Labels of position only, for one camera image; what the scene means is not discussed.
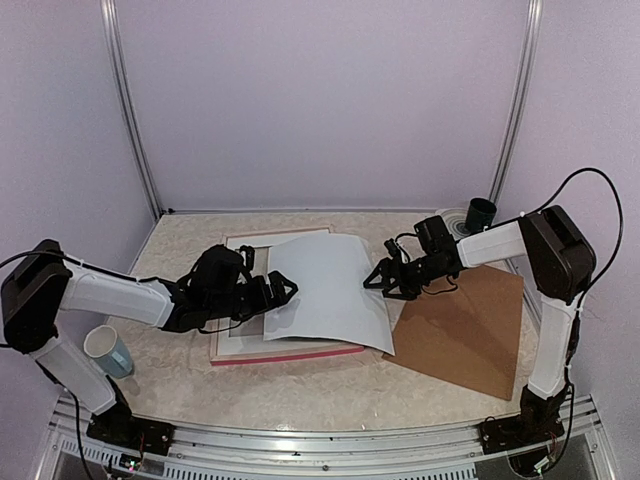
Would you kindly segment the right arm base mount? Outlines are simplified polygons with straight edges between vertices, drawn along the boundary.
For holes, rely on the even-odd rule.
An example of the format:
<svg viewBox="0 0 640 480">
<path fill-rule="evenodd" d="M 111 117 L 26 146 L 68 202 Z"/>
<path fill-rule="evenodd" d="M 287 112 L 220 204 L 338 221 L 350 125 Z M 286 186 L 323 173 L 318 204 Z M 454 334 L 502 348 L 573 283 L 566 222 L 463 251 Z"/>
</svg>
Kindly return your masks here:
<svg viewBox="0 0 640 480">
<path fill-rule="evenodd" d="M 565 387 L 557 395 L 543 399 L 525 386 L 517 415 L 501 419 L 487 417 L 479 424 L 483 453 L 504 452 L 561 437 L 565 429 L 559 410 L 567 393 L 568 387 Z"/>
</svg>

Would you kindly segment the landscape photo print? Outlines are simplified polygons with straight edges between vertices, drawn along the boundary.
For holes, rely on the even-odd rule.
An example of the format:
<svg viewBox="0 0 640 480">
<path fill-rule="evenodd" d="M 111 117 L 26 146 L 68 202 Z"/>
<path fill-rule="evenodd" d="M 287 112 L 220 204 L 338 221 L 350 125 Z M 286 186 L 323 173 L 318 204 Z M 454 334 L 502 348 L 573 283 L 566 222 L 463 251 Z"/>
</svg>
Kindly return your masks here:
<svg viewBox="0 0 640 480">
<path fill-rule="evenodd" d="M 265 315 L 264 338 L 337 340 L 395 353 L 382 295 L 363 287 L 373 270 L 356 235 L 309 234 L 269 249 L 268 266 L 298 286 L 285 306 Z"/>
</svg>

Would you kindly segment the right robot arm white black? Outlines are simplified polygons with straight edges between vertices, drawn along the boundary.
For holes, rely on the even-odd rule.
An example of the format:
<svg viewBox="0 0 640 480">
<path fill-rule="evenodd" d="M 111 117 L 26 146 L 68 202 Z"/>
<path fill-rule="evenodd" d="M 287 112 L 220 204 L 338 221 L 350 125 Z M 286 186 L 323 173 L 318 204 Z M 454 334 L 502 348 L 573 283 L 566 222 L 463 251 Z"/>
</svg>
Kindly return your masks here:
<svg viewBox="0 0 640 480">
<path fill-rule="evenodd" d="M 523 388 L 520 414 L 511 423 L 511 433 L 520 443 L 535 442 L 556 422 L 566 396 L 579 297 L 596 267 L 593 248 L 559 205 L 460 240 L 439 216 L 415 224 L 414 230 L 423 256 L 406 261 L 397 241 L 387 240 L 388 255 L 364 280 L 364 288 L 377 289 L 386 298 L 412 301 L 437 279 L 454 279 L 464 270 L 512 257 L 528 259 L 541 295 L 543 320 L 534 369 Z"/>
</svg>

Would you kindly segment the brown backing board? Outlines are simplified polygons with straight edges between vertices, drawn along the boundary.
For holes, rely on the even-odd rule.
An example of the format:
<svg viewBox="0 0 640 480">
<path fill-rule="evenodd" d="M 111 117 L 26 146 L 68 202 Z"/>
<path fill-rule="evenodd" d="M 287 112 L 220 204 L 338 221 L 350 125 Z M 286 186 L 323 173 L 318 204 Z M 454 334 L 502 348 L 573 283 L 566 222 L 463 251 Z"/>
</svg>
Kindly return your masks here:
<svg viewBox="0 0 640 480">
<path fill-rule="evenodd" d="M 524 280 L 491 267 L 463 271 L 454 292 L 405 303 L 393 330 L 395 354 L 383 359 L 502 400 L 512 398 Z"/>
</svg>

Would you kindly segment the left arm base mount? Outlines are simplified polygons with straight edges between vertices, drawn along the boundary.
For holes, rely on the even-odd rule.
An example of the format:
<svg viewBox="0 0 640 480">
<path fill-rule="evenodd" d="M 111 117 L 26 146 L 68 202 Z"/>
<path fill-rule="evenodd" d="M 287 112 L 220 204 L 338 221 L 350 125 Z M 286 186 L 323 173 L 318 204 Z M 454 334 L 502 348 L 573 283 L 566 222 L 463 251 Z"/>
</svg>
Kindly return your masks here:
<svg viewBox="0 0 640 480">
<path fill-rule="evenodd" d="M 93 414 L 87 428 L 89 438 L 139 453 L 167 456 L 175 426 L 171 423 L 136 417 L 124 398 L 100 415 Z"/>
</svg>

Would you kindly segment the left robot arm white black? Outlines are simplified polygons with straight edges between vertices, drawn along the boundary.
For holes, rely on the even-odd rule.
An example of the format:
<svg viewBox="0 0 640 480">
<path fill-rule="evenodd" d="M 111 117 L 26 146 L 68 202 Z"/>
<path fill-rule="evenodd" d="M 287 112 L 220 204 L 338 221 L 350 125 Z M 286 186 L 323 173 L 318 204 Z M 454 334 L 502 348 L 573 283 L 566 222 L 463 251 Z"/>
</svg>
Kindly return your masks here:
<svg viewBox="0 0 640 480">
<path fill-rule="evenodd" d="M 287 305 L 297 285 L 278 271 L 254 275 L 254 250 L 223 245 L 206 250 L 177 281 L 136 278 L 66 255 L 57 241 L 10 257 L 14 269 L 1 285 L 1 317 L 7 348 L 30 356 L 94 415 L 121 445 L 140 434 L 137 418 L 119 404 L 118 389 L 98 372 L 56 326 L 62 311 L 124 318 L 170 333 L 228 319 L 237 327 Z"/>
</svg>

